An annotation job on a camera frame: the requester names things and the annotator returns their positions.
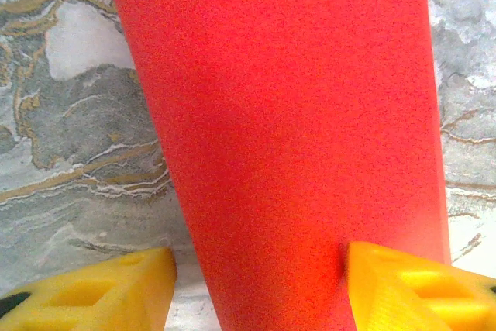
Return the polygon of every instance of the black spot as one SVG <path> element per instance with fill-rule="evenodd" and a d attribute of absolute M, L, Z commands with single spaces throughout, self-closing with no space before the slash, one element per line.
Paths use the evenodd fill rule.
<path fill-rule="evenodd" d="M 20 292 L 10 295 L 6 298 L 0 298 L 0 318 L 13 310 L 17 305 L 26 300 L 31 294 L 29 292 Z"/>

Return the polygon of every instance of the stone background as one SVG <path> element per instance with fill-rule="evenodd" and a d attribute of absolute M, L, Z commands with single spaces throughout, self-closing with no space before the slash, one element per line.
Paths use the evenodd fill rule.
<path fill-rule="evenodd" d="M 454 264 L 496 277 L 496 0 L 429 0 Z M 0 294 L 176 250 L 167 330 L 217 330 L 112 0 L 0 0 Z"/>

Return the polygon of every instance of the red plastic post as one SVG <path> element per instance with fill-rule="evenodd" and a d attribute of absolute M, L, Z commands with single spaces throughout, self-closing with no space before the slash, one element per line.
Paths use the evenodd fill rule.
<path fill-rule="evenodd" d="M 353 329 L 351 240 L 450 262 L 427 0 L 115 1 L 222 329 Z"/>

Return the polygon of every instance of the gray marble wall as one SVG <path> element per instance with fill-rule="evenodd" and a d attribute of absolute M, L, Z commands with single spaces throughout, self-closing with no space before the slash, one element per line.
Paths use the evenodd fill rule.
<path fill-rule="evenodd" d="M 496 277 L 496 0 L 429 8 L 453 260 Z M 112 0 L 0 0 L 0 294 L 163 245 L 167 329 L 219 329 Z"/>

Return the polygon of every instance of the marble surface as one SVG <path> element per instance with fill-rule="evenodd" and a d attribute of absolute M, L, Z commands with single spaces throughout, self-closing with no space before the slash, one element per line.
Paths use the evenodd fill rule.
<path fill-rule="evenodd" d="M 496 0 L 429 10 L 453 261 L 496 277 Z M 112 0 L 0 0 L 0 294 L 163 245 L 166 329 L 219 329 Z"/>

